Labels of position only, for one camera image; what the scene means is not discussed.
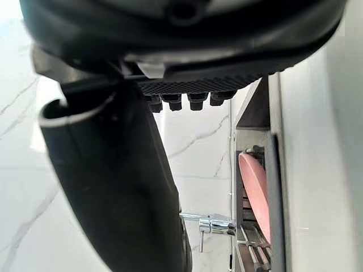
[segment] pink object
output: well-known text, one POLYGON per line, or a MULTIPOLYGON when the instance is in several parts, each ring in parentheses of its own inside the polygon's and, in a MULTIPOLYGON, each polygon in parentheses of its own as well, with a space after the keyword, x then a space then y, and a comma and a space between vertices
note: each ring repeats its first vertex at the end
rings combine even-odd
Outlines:
POLYGON ((239 154, 239 170, 256 220, 267 242, 271 243, 266 173, 249 154, 239 154))

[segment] wall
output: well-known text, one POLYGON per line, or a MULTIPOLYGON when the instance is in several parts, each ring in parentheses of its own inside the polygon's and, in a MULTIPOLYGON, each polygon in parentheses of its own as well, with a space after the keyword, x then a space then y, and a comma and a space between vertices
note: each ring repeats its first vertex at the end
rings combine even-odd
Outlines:
POLYGON ((363 2, 319 52, 281 73, 288 271, 363 261, 363 2))

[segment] gray marble vein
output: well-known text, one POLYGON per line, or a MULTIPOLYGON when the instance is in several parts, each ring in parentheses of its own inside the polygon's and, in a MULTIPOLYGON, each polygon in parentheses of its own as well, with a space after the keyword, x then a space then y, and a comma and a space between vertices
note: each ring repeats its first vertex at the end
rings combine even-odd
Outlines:
POLYGON ((226 152, 224 152, 224 153, 223 153, 222 158, 221 158, 221 160, 220 160, 220 163, 218 164, 217 169, 216 169, 216 172, 214 173, 214 176, 213 176, 213 177, 218 177, 218 174, 220 173, 221 168, 222 168, 222 163, 223 163, 223 161, 224 161, 224 159, 225 159, 225 156, 226 156, 227 154, 228 154, 228 150, 227 150, 226 152))
POLYGON ((14 97, 14 99, 11 100, 10 103, 8 103, 5 107, 3 107, 0 110, 0 116, 3 115, 5 113, 5 111, 7 109, 9 109, 9 107, 11 107, 12 105, 14 105, 14 103, 17 101, 17 99, 19 97, 21 97, 24 93, 26 93, 27 91, 29 91, 34 85, 38 84, 38 81, 39 81, 39 77, 37 76, 32 83, 30 83, 27 87, 25 87, 20 92, 18 92, 18 94, 14 97))
POLYGON ((182 154, 184 151, 188 150, 193 144, 195 144, 197 141, 208 138, 212 135, 214 135, 215 133, 217 133, 219 131, 219 129, 221 129, 223 123, 229 118, 229 114, 227 114, 225 117, 223 117, 223 119, 221 120, 221 122, 218 124, 218 127, 210 132, 207 133, 202 133, 200 135, 197 135, 196 138, 192 139, 186 146, 184 146, 183 148, 181 148, 180 150, 171 153, 168 155, 168 159, 173 159, 176 156, 179 156, 180 154, 182 154))
POLYGON ((4 251, 5 249, 10 248, 7 257, 5 259, 5 263, 1 268, 1 272, 10 271, 11 266, 14 263, 18 249, 20 247, 20 244, 22 243, 24 237, 29 232, 30 228, 34 225, 34 223, 38 220, 38 218, 41 217, 43 213, 48 209, 50 204, 52 204, 58 192, 59 188, 57 187, 38 206, 38 208, 34 212, 34 216, 29 221, 26 221, 19 226, 18 231, 16 232, 15 236, 11 239, 9 245, 6 245, 1 249, 1 251, 4 251))
POLYGON ((13 120, 13 122, 3 132, 0 133, 0 141, 2 140, 3 136, 5 136, 7 133, 12 131, 14 128, 16 128, 18 125, 20 125, 24 121, 24 119, 27 117, 28 110, 34 104, 35 98, 36 98, 36 95, 33 97, 33 99, 30 100, 30 102, 22 110, 20 115, 18 115, 18 117, 15 120, 13 120))
MULTIPOLYGON (((204 244, 206 244, 206 243, 208 243, 208 241, 210 241, 211 239, 213 238, 213 236, 209 236, 209 237, 207 237, 207 238, 204 238, 204 244)), ((197 244, 197 245, 195 245, 195 246, 193 246, 192 247, 192 251, 196 251, 196 250, 198 250, 198 252, 199 252, 199 244, 197 244)))

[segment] marble floor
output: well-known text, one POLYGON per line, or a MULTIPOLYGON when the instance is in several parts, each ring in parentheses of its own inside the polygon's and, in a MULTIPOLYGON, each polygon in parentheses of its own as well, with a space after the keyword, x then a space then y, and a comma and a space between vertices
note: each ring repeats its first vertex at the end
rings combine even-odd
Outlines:
MULTIPOLYGON (((93 250, 47 159, 37 113, 61 96, 32 72, 31 39, 17 19, 0 22, 0 272, 109 271, 93 250)), ((230 104, 155 114, 184 212, 230 215, 230 104)), ((228 271, 230 238, 187 222, 193 271, 228 271)))

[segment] metal rod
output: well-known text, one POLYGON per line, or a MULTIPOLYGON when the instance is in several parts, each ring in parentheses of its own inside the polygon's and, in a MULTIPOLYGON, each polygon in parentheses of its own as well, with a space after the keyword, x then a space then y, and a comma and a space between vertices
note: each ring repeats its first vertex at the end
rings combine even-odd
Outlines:
POLYGON ((203 252, 203 240, 204 240, 204 231, 200 232, 200 241, 199 241, 199 252, 203 252))
MULTIPOLYGON (((244 236, 244 239, 246 240, 246 242, 248 242, 248 237, 247 237, 247 234, 245 233, 242 225, 240 225, 240 230, 242 231, 242 234, 244 236)), ((254 268, 255 268, 255 271, 258 272, 258 271, 261 271, 261 264, 259 262, 259 259, 257 258, 257 255, 253 249, 253 247, 251 245, 249 245, 248 247, 248 251, 250 253, 250 256, 251 256, 251 259, 252 261, 254 262, 254 268)))
MULTIPOLYGON (((258 239, 262 243, 267 243, 267 241, 265 240, 265 238, 263 238, 262 235, 260 234, 260 232, 257 230, 256 226, 254 226, 254 230, 255 230, 255 233, 256 233, 258 239)), ((270 256, 270 259, 272 259, 272 251, 271 251, 271 248, 270 247, 266 247, 266 251, 267 251, 267 254, 270 256)))
POLYGON ((246 233, 244 232, 244 229, 243 229, 242 225, 240 225, 240 230, 242 231, 242 234, 243 234, 244 239, 246 240, 246 242, 248 242, 247 235, 246 235, 246 233))
POLYGON ((207 216, 199 215, 199 214, 187 214, 187 213, 180 213, 180 216, 184 218, 184 220, 188 221, 199 221, 201 218, 206 218, 207 216))
POLYGON ((260 246, 257 247, 257 251, 259 252, 260 254, 260 257, 261 257, 261 260, 262 262, 265 264, 265 265, 269 265, 269 262, 266 258, 266 255, 265 253, 263 252, 262 248, 260 246))
POLYGON ((267 254, 270 256, 270 259, 272 259, 272 251, 271 248, 266 248, 267 254))
POLYGON ((255 233, 258 237, 258 239, 260 240, 261 243, 266 243, 266 240, 262 237, 262 235, 260 234, 260 232, 257 230, 256 226, 254 226, 254 230, 255 230, 255 233))

